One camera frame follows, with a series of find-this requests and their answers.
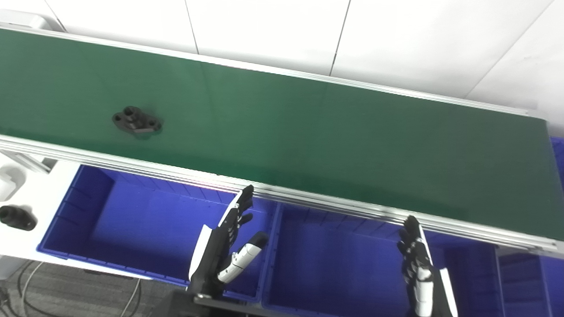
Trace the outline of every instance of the gray carpet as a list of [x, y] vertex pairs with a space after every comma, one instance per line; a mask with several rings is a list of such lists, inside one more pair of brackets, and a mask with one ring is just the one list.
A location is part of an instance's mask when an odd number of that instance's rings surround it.
[[[37, 265], [38, 262], [32, 263], [23, 273], [22, 289]], [[21, 297], [17, 291], [17, 277], [22, 268], [9, 279], [0, 281], [0, 287], [5, 287], [8, 290], [12, 307], [20, 316], [24, 316], [24, 314]], [[120, 317], [136, 283], [137, 279], [94, 275], [78, 268], [44, 263], [33, 275], [26, 299], [40, 310], [60, 317]], [[148, 316], [153, 307], [171, 290], [180, 288], [153, 280], [142, 280], [141, 286], [142, 296], [135, 317]], [[136, 301], [137, 296], [134, 297], [129, 306], [125, 314], [126, 317], [131, 315]], [[3, 309], [9, 317], [14, 317], [6, 307], [3, 307]], [[45, 317], [45, 315], [27, 308], [27, 317], [41, 316]]]

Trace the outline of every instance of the green belt surface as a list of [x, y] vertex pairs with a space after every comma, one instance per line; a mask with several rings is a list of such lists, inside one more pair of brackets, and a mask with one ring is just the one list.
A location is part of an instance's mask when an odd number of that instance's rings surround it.
[[[136, 106], [162, 130], [112, 115]], [[0, 29], [0, 133], [564, 240], [545, 121]]]

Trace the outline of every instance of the blue storage crate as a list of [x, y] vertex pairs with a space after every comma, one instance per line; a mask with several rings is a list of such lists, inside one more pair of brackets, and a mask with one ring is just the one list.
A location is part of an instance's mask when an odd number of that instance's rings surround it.
[[552, 316], [564, 316], [564, 260], [540, 257]]
[[558, 167], [558, 175], [560, 176], [560, 184], [564, 188], [564, 139], [550, 137], [552, 150], [556, 158], [556, 166]]
[[[38, 251], [188, 285], [204, 224], [215, 228], [234, 194], [111, 170], [80, 167]], [[236, 251], [257, 231], [270, 233], [276, 203], [253, 199]], [[258, 301], [262, 252], [227, 287], [227, 296]]]
[[507, 317], [564, 316], [564, 261], [533, 254], [499, 259]]
[[[400, 226], [281, 204], [263, 289], [265, 308], [301, 316], [404, 317]], [[495, 247], [428, 232], [446, 266], [459, 316], [503, 317]]]

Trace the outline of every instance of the white wall panel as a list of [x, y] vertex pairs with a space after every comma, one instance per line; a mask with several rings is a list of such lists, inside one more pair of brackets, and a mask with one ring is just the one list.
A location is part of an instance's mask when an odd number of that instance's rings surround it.
[[47, 0], [69, 33], [196, 52], [184, 0]]
[[51, 12], [49, 6], [44, 0], [0, 0], [0, 9], [41, 15], [49, 23], [51, 29], [57, 31], [63, 30], [57, 23], [55, 15]]
[[332, 75], [464, 97], [552, 0], [352, 0]]
[[468, 95], [535, 109], [564, 137], [564, 0], [555, 0]]
[[200, 54], [329, 74], [348, 0], [187, 0]]

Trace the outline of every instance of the white table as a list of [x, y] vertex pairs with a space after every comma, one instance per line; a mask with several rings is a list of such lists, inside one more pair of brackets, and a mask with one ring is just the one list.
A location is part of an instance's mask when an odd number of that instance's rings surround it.
[[4, 155], [0, 155], [0, 169], [19, 169], [25, 175], [25, 183], [4, 205], [28, 206], [37, 219], [37, 226], [31, 231], [24, 231], [0, 223], [0, 254], [10, 257], [31, 259], [35, 261], [72, 266], [87, 270], [106, 272], [117, 275], [144, 278], [136, 274], [84, 263], [72, 259], [64, 260], [36, 251], [37, 245], [43, 239], [57, 208], [78, 170], [80, 164], [58, 161], [51, 173], [41, 174], [30, 171], [13, 162]]

